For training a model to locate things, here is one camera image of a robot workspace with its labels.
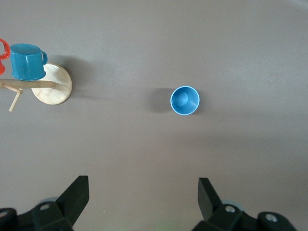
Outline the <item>red enamel mug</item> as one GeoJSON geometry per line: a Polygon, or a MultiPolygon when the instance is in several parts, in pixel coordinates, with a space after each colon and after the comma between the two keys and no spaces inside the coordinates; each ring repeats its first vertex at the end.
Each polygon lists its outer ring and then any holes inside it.
{"type": "Polygon", "coordinates": [[[0,55],[0,76],[1,76],[5,72],[5,69],[6,69],[2,61],[10,57],[11,49],[10,49],[10,45],[1,38],[0,38],[0,43],[2,43],[4,47],[4,53],[0,55]]]}

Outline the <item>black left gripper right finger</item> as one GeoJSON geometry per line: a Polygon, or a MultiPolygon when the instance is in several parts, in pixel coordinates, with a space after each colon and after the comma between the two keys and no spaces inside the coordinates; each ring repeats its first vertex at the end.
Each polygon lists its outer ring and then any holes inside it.
{"type": "Polygon", "coordinates": [[[198,180],[198,204],[203,220],[192,231],[297,231],[278,213],[266,211],[253,218],[237,206],[223,203],[208,178],[198,180]]]}

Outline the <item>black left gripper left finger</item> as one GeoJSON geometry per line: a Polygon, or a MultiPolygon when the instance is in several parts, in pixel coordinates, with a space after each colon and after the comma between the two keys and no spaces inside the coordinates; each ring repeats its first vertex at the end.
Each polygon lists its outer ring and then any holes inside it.
{"type": "Polygon", "coordinates": [[[40,203],[20,215],[14,208],[0,208],[0,231],[74,231],[88,202],[89,177],[78,176],[54,202],[40,203]]]}

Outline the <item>wooden mug tree stand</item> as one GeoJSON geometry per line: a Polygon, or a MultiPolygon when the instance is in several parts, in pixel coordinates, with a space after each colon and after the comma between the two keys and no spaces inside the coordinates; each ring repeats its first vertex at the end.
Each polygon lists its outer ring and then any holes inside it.
{"type": "Polygon", "coordinates": [[[46,64],[44,70],[46,75],[40,80],[0,79],[0,89],[7,89],[16,93],[9,112],[14,110],[24,89],[31,89],[39,101],[48,105],[62,104],[70,97],[73,85],[69,73],[57,64],[46,64]]]}

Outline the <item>blue enamel mug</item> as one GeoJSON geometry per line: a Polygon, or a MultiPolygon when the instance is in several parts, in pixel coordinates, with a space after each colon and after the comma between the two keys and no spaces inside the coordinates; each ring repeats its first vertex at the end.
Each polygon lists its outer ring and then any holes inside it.
{"type": "Polygon", "coordinates": [[[36,81],[46,76],[46,52],[35,45],[25,43],[11,45],[10,49],[13,77],[21,81],[36,81]]]}

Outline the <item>blue plastic cup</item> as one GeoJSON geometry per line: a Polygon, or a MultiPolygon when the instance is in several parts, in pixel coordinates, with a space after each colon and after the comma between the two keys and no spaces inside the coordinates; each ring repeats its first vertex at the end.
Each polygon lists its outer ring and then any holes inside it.
{"type": "Polygon", "coordinates": [[[170,96],[172,110],[181,116],[193,114],[198,109],[199,104],[199,93],[191,86],[180,86],[170,96]]]}

